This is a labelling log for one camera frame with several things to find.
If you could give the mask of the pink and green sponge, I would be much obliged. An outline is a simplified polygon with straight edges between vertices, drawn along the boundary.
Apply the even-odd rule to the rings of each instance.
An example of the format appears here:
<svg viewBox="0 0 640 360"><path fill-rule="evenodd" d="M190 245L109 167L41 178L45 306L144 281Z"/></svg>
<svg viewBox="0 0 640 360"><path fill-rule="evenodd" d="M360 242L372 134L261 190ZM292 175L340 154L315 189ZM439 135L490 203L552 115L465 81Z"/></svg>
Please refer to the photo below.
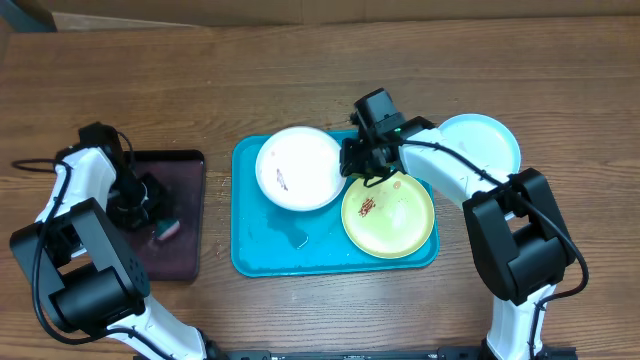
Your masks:
<svg viewBox="0 0 640 360"><path fill-rule="evenodd" d="M180 221L175 218L158 220L156 222L155 237L158 241L165 241L175 235L180 229Z"/></svg>

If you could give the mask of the white round plate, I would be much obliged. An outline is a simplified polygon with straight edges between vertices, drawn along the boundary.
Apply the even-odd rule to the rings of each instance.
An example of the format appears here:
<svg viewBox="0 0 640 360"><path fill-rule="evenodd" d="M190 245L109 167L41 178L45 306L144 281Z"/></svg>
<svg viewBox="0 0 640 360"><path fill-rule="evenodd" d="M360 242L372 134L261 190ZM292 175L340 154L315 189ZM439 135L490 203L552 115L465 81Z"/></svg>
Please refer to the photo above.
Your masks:
<svg viewBox="0 0 640 360"><path fill-rule="evenodd" d="M308 126L283 129L261 146L255 175L275 205L298 212L320 209L343 190L341 146L328 133Z"/></svg>

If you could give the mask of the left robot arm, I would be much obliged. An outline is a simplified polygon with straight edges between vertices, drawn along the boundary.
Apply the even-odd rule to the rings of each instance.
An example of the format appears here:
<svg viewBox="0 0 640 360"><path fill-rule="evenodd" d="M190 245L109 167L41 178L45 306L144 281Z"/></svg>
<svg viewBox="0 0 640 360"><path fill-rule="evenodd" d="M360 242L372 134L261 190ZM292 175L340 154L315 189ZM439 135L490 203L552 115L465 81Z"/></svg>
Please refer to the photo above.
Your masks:
<svg viewBox="0 0 640 360"><path fill-rule="evenodd" d="M200 329L184 324L151 294L141 260L121 231L167 220L166 189L137 176L127 137L96 122L52 159L12 167L56 176L35 222L11 235L10 249L31 286L34 313L56 341L118 340L141 359L222 359Z"/></svg>

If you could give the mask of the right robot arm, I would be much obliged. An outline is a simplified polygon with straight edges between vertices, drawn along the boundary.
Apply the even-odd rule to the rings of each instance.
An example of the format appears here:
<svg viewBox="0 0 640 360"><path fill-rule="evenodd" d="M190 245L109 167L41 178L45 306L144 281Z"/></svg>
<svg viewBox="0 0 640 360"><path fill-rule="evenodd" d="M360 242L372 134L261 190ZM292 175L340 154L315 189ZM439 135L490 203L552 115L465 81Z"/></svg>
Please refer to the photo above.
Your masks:
<svg viewBox="0 0 640 360"><path fill-rule="evenodd" d="M341 172L372 186L400 171L430 184L464 214L476 270L494 296L490 330L475 359L574 359L540 339L550 302L589 280L546 178L521 169L520 147L498 120L461 114L441 125L402 114L351 116Z"/></svg>

